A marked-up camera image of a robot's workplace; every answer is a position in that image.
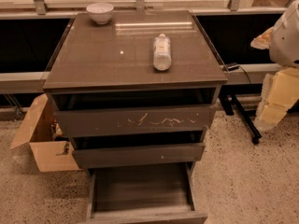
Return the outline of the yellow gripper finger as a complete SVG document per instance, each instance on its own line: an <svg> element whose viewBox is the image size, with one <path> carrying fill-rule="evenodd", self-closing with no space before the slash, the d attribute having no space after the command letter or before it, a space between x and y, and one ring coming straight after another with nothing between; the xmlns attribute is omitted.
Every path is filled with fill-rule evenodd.
<svg viewBox="0 0 299 224"><path fill-rule="evenodd" d="M299 70L286 68L263 80L261 102L258 104L254 125L268 131L278 125L299 100Z"/></svg>
<svg viewBox="0 0 299 224"><path fill-rule="evenodd" d="M269 49L272 32L273 32L273 28L270 27L262 34L255 37L251 41L250 45L255 49Z"/></svg>

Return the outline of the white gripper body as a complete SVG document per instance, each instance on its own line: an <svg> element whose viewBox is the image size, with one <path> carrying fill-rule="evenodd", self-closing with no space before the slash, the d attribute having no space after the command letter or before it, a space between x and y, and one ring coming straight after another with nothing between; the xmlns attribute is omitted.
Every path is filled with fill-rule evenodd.
<svg viewBox="0 0 299 224"><path fill-rule="evenodd" d="M293 1L273 26L269 55L274 63L299 67L299 0Z"/></svg>

